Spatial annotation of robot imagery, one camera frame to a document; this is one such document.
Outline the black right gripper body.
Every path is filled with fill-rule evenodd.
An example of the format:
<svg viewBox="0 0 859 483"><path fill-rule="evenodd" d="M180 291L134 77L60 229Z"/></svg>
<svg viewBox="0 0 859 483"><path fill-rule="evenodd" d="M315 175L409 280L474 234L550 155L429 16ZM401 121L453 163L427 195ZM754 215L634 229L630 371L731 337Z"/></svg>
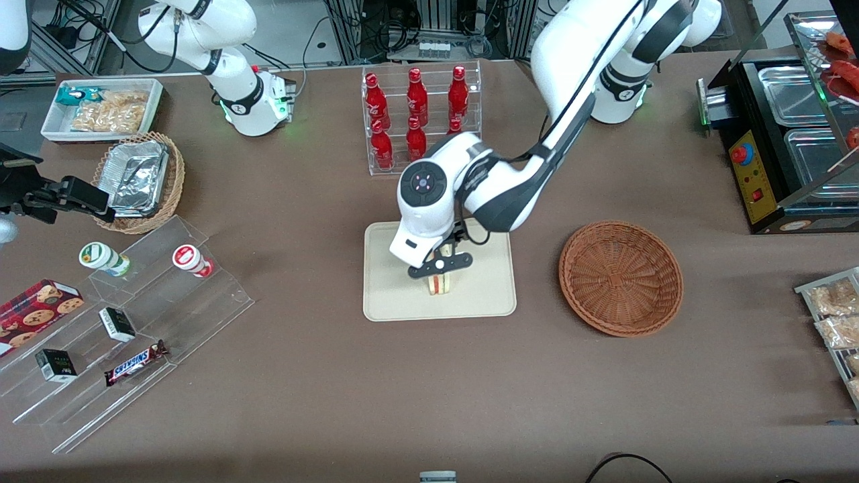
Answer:
<svg viewBox="0 0 859 483"><path fill-rule="evenodd" d="M66 183L43 177L39 156L1 144L1 205L4 214L30 216L53 224Z"/></svg>

